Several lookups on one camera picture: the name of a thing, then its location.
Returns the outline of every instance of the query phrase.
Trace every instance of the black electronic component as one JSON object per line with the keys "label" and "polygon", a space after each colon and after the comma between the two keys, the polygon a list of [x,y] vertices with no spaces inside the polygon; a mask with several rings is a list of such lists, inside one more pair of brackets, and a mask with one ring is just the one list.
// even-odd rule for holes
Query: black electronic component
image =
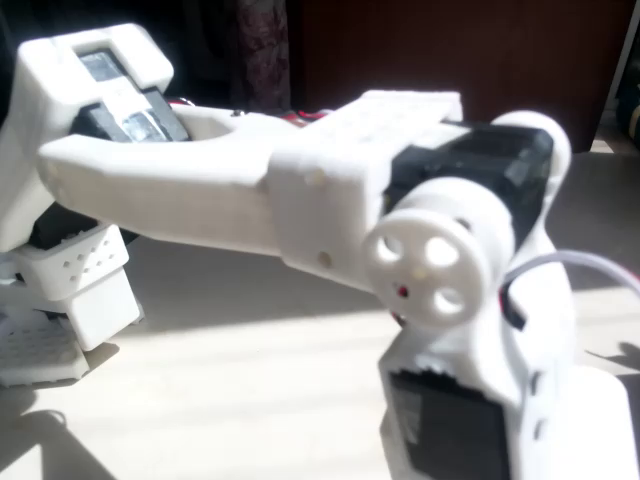
{"label": "black electronic component", "polygon": [[[177,142],[190,140],[184,126],[157,88],[140,91],[113,53],[100,49],[79,56],[102,89],[102,101],[80,110],[70,134],[114,142]],[[97,226],[97,221],[51,205],[35,222],[29,244],[48,250],[66,238]],[[137,235],[122,232],[125,242]]]}
{"label": "black electronic component", "polygon": [[407,457],[434,479],[510,480],[504,410],[455,379],[433,372],[391,374]]}
{"label": "black electronic component", "polygon": [[519,248],[542,211],[553,139],[534,128],[451,125],[469,131],[435,149],[409,146],[393,159],[391,183],[385,192],[388,211],[422,182],[438,177],[466,178],[504,202],[513,217]]}
{"label": "black electronic component", "polygon": [[79,57],[103,90],[102,101],[78,113],[70,133],[114,142],[180,142],[189,134],[157,88],[140,91],[105,49]]}

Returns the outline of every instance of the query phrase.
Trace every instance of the white plastic arm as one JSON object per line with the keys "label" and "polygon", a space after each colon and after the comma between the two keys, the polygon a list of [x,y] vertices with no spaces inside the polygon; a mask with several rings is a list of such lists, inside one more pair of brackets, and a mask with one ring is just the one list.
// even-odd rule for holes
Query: white plastic arm
{"label": "white plastic arm", "polygon": [[45,144],[41,178],[65,207],[158,240],[278,255],[264,177],[296,128],[259,114],[175,106],[193,142]]}

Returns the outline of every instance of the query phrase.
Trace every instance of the cable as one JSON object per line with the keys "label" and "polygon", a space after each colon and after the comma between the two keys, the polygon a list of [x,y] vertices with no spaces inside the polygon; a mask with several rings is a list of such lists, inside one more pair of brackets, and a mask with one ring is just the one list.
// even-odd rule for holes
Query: cable
{"label": "cable", "polygon": [[601,257],[594,253],[581,252],[577,250],[558,250],[554,253],[541,255],[508,272],[504,277],[502,288],[500,289],[500,302],[502,311],[507,320],[514,328],[522,330],[526,320],[514,310],[509,300],[509,288],[520,275],[536,267],[548,263],[560,262],[563,264],[579,265],[598,270],[621,285],[624,285],[640,297],[640,280],[633,273],[618,265],[608,258]]}

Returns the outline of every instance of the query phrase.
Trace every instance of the servo horn hole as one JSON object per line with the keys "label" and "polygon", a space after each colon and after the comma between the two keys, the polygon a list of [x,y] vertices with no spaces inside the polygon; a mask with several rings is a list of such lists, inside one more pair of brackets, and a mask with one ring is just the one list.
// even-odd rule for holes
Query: servo horn hole
{"label": "servo horn hole", "polygon": [[449,287],[436,290],[433,297],[436,309],[444,315],[454,315],[464,308],[464,299],[457,290]]}
{"label": "servo horn hole", "polygon": [[433,237],[425,245],[425,256],[430,265],[446,268],[460,259],[460,252],[448,240],[442,237]]}
{"label": "servo horn hole", "polygon": [[381,237],[378,240],[378,255],[385,262],[395,262],[402,257],[402,243],[394,237]]}

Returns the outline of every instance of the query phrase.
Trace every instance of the table surface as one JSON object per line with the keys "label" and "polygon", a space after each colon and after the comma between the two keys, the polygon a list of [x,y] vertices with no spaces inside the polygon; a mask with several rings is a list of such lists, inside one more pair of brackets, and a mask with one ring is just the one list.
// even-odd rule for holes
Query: table surface
{"label": "table surface", "polygon": [[[637,198],[640,168],[602,162],[574,161],[594,170],[568,182],[552,238],[635,268],[622,226],[640,222],[610,206]],[[275,258],[148,239],[130,253],[147,319],[89,352],[79,382],[0,390],[1,480],[389,478],[377,360],[398,327],[375,298]],[[640,411],[640,302],[573,280],[578,361],[620,375]]]}

